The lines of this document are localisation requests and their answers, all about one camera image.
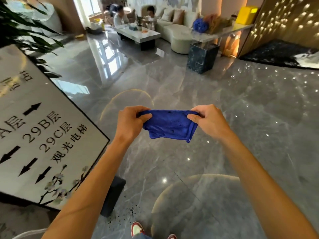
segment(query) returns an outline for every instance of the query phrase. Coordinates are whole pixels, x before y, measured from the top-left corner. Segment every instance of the sign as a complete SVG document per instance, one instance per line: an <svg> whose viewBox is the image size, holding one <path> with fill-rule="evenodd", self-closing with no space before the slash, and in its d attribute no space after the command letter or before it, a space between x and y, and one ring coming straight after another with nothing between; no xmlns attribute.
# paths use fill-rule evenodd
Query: sign
<svg viewBox="0 0 319 239"><path fill-rule="evenodd" d="M109 138L14 45L0 70L0 191L61 209Z"/></svg>

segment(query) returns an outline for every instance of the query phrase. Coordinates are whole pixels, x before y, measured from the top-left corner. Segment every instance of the marble floor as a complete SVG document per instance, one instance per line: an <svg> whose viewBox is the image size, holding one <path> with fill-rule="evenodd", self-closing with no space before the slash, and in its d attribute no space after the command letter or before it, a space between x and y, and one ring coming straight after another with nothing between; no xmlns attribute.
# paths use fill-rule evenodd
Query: marble floor
<svg viewBox="0 0 319 239"><path fill-rule="evenodd" d="M111 140L125 106L217 105L319 231L319 72L223 57L198 75L166 41L156 47L142 52L109 30L42 58L63 76L54 81L58 87ZM135 220L154 238L265 238L221 146L199 128L190 143L151 140L142 130L118 175L125 189L113 215L100 216L93 239L130 238Z"/></svg>

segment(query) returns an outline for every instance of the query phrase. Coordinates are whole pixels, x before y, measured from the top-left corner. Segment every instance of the person's left hand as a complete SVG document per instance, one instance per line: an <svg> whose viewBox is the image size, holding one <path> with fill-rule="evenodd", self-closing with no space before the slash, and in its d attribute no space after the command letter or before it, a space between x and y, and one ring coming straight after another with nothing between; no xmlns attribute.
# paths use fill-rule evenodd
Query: person's left hand
<svg viewBox="0 0 319 239"><path fill-rule="evenodd" d="M127 106L119 111L117 118L117 128L114 140L128 143L130 145L140 134L144 122L152 117L152 114L145 114L136 118L139 112L150 110L145 106Z"/></svg>

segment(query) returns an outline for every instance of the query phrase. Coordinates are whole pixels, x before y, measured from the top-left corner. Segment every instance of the shoe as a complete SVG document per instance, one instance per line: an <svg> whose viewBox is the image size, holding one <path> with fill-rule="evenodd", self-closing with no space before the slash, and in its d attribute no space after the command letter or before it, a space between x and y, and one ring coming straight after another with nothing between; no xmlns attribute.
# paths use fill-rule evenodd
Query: shoe
<svg viewBox="0 0 319 239"><path fill-rule="evenodd" d="M144 229L140 223L138 223L137 221L134 221L133 224L131 225L131 236L134 237L136 234L139 234L139 233L145 234Z"/></svg>
<svg viewBox="0 0 319 239"><path fill-rule="evenodd" d="M177 237L175 234L170 234L167 239L177 239Z"/></svg>

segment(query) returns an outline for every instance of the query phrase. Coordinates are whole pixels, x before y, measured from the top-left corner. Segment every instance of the black arrow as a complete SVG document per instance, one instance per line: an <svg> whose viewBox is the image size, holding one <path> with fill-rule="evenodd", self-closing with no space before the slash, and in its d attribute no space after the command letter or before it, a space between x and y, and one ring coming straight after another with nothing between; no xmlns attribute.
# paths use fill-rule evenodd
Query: black arrow
<svg viewBox="0 0 319 239"><path fill-rule="evenodd" d="M28 110L26 110L23 115L29 115L31 112L37 110L39 108L39 106L41 105L41 102L38 103L38 104L34 104L34 105L31 105L31 108L29 108Z"/></svg>
<svg viewBox="0 0 319 239"><path fill-rule="evenodd" d="M10 152L7 154L3 154L2 158L0 159L0 163L3 163L4 161L7 161L11 158L11 156L20 149L19 146L15 146Z"/></svg>
<svg viewBox="0 0 319 239"><path fill-rule="evenodd" d="M42 174L39 175L39 177L38 177L38 179L37 179L37 182L35 182L35 183L38 183L39 181L43 180L44 177L45 177L45 175L47 174L47 172L49 172L50 169L51 169L50 166L47 167L47 168L45 169L45 171L44 171Z"/></svg>
<svg viewBox="0 0 319 239"><path fill-rule="evenodd" d="M27 166L23 166L23 169L21 170L19 176L21 174L24 174L25 172L29 171L30 170L30 167L37 161L38 159L37 158L34 158L31 160L31 162L27 165Z"/></svg>

